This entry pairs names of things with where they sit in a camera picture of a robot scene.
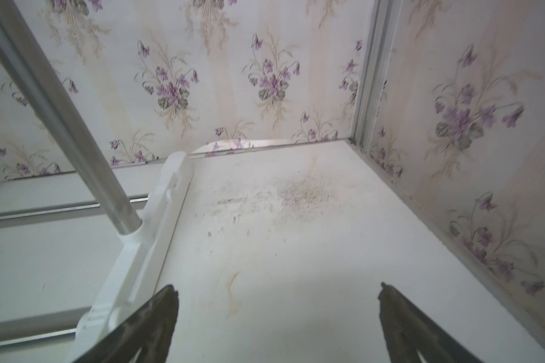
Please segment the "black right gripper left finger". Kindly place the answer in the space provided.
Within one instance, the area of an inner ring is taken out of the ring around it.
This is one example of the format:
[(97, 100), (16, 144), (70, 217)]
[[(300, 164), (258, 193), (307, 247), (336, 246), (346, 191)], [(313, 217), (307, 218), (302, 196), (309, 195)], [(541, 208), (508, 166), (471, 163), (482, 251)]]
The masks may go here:
[(165, 362), (180, 308), (179, 293), (163, 287), (76, 362)]

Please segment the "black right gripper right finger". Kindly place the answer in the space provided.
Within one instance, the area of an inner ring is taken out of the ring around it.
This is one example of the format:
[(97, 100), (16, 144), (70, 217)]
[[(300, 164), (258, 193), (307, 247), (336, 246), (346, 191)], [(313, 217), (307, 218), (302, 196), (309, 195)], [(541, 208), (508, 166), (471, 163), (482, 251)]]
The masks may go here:
[(390, 284), (378, 296), (391, 362), (479, 362), (468, 349)]

